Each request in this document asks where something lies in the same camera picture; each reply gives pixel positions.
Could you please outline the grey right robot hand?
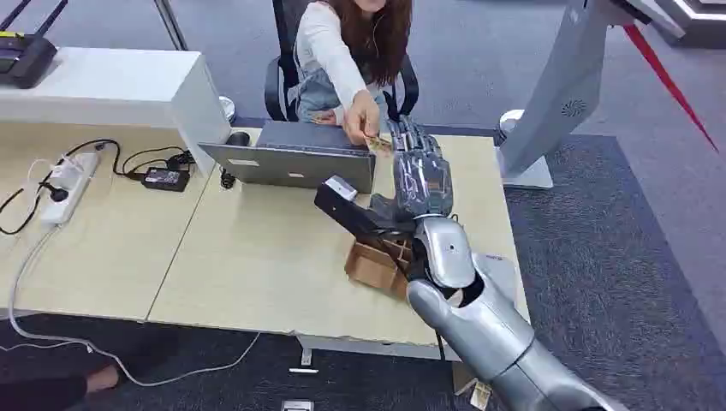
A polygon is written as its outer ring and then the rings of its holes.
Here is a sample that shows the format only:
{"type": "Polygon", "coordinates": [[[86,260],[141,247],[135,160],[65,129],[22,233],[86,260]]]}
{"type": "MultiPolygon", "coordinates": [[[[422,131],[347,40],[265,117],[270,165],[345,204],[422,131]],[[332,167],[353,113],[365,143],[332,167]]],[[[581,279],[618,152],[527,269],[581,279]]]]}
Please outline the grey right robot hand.
{"type": "Polygon", "coordinates": [[[449,217],[454,194],[449,162],[437,139],[409,116],[389,120],[394,197],[374,194],[370,208],[404,223],[423,217],[449,217]]]}

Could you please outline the person's right hand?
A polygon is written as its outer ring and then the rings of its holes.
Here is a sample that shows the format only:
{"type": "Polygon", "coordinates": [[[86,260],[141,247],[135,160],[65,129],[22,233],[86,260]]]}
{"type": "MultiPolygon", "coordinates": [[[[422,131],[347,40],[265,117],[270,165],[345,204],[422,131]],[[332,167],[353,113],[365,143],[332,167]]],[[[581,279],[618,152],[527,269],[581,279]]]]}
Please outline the person's right hand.
{"type": "Polygon", "coordinates": [[[365,146],[367,140],[379,136],[379,121],[377,105],[352,106],[345,113],[342,129],[354,146],[365,146]]]}

